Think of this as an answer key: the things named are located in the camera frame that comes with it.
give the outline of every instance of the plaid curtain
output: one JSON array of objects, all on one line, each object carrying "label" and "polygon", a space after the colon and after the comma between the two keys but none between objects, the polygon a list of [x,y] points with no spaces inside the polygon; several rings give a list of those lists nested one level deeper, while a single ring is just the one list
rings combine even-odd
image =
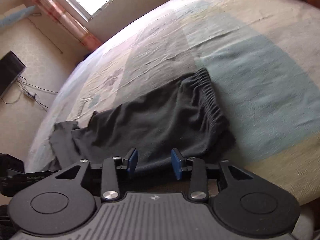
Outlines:
[{"label": "plaid curtain", "polygon": [[54,22],[66,29],[89,51],[94,51],[102,45],[92,33],[75,20],[57,1],[55,0],[32,0],[38,7],[48,15]]}]

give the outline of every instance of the gray ribbed panel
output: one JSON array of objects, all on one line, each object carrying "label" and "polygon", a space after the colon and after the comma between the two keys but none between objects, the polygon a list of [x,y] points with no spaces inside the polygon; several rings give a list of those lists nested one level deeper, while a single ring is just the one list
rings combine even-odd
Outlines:
[{"label": "gray ribbed panel", "polygon": [[[45,237],[17,233],[12,240]],[[219,225],[204,204],[191,203],[181,193],[128,193],[119,202],[103,204],[82,228],[48,240],[233,240],[247,239]],[[293,240],[290,235],[277,240]]]}]

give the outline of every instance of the bed sheet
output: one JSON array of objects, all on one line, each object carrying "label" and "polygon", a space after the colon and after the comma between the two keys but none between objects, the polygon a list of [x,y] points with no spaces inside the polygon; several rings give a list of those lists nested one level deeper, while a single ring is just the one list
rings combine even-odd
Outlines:
[{"label": "bed sheet", "polygon": [[231,159],[293,193],[320,196],[320,11],[298,0],[171,0],[79,64],[29,152],[53,159],[55,122],[87,125],[94,110],[134,99],[206,67],[236,147]]}]

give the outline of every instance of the silver screw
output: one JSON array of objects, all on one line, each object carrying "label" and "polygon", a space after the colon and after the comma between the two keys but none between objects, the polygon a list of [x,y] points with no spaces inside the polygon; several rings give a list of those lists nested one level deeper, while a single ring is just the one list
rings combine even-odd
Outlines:
[{"label": "silver screw", "polygon": [[207,194],[202,191],[194,191],[190,194],[193,199],[204,199],[206,196]]},{"label": "silver screw", "polygon": [[118,194],[118,192],[115,192],[113,190],[109,190],[109,191],[106,191],[105,193],[103,193],[102,196],[105,199],[114,199],[114,198],[117,198],[119,196],[119,194]]}]

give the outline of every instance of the wall-mounted television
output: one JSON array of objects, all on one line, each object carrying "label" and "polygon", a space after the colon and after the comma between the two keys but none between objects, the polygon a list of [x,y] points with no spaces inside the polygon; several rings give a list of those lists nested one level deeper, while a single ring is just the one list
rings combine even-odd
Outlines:
[{"label": "wall-mounted television", "polygon": [[26,66],[12,51],[0,60],[0,98],[4,96],[25,68]]}]

